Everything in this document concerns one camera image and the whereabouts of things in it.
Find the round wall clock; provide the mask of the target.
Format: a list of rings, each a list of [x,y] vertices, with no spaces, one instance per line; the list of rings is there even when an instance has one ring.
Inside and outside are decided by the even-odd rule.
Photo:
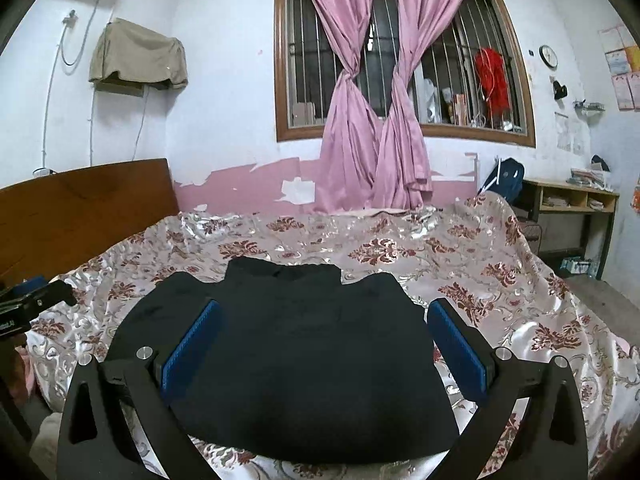
[[[548,44],[543,44],[539,47],[538,53],[541,61],[548,67],[549,70],[556,70],[559,66],[559,59],[552,47]]]

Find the left pink curtain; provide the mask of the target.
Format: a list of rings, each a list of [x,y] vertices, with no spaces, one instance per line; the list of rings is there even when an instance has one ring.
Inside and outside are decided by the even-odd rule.
[[[373,200],[380,121],[356,78],[373,0],[311,1],[343,66],[324,124],[314,206],[322,212],[367,209]]]

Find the beige cloth covered box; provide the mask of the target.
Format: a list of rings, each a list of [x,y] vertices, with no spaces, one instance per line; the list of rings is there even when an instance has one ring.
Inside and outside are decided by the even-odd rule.
[[[88,81],[183,89],[189,82],[186,51],[175,37],[116,18],[105,26],[96,44]]]

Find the blue backpack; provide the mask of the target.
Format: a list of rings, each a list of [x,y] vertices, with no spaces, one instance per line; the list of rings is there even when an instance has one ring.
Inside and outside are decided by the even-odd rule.
[[[494,170],[478,192],[480,194],[496,193],[509,204],[513,204],[521,193],[524,177],[525,168],[520,162],[514,158],[498,158]]]

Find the red cloth at window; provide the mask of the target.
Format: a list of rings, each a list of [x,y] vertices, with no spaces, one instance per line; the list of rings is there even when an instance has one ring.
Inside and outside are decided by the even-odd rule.
[[[502,117],[510,110],[502,55],[494,49],[481,48],[475,55],[475,69],[490,116]]]

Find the floral satin bedspread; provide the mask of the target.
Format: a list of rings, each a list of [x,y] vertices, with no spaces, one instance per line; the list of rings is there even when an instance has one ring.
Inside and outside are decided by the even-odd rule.
[[[104,358],[125,315],[157,282],[177,271],[220,281],[235,257],[333,264],[347,283],[387,272],[418,304],[448,299],[491,344],[521,359],[565,356],[584,413],[590,478],[637,425],[638,349],[532,252],[513,210],[494,193],[411,214],[183,212],[160,220],[68,271],[76,304],[35,320],[27,351],[49,408],[62,410],[76,362]]]

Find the brown wooden headboard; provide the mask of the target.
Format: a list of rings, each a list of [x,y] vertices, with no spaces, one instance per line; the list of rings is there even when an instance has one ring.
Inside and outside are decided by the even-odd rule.
[[[179,208],[166,159],[87,167],[1,190],[1,283],[78,268]]]

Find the right pink curtain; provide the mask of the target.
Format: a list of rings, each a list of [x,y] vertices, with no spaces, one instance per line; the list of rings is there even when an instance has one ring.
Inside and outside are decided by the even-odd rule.
[[[375,208],[416,209],[433,189],[431,167],[411,85],[423,55],[450,25],[463,0],[397,0],[399,52],[392,104],[378,136]]]

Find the black jacket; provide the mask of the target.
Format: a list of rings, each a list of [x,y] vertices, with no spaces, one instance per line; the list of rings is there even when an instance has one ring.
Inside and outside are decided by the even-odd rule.
[[[191,437],[308,465],[445,452],[459,430],[422,307],[396,278],[235,258],[218,283],[177,272],[119,324],[110,360],[150,347]]]

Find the pink certificates on wall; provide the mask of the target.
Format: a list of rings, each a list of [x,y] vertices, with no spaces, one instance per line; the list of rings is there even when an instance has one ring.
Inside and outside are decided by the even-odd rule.
[[[639,110],[639,45],[625,25],[599,32],[599,39],[622,112]]]

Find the pink curtain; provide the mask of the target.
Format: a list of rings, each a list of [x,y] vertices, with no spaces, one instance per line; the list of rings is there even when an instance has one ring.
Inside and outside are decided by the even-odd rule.
[[[463,0],[397,0],[399,52],[392,104],[378,136],[375,208],[416,209],[433,189],[431,167],[411,85],[423,55],[450,25]]]
[[[322,212],[367,209],[373,200],[380,121],[356,78],[373,0],[311,1],[343,66],[324,124],[314,206]]]

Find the colourful wall poster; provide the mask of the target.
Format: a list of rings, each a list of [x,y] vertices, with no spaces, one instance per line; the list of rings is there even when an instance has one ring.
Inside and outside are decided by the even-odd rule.
[[[634,186],[634,194],[632,194],[630,206],[636,214],[640,214],[640,177],[638,177]]]

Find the wooden shelf desk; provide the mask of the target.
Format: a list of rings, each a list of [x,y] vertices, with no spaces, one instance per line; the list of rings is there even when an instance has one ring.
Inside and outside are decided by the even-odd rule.
[[[582,188],[566,182],[526,179],[513,207],[541,228],[537,254],[563,278],[563,266],[576,259],[585,274],[600,280],[608,261],[620,196],[611,191]]]

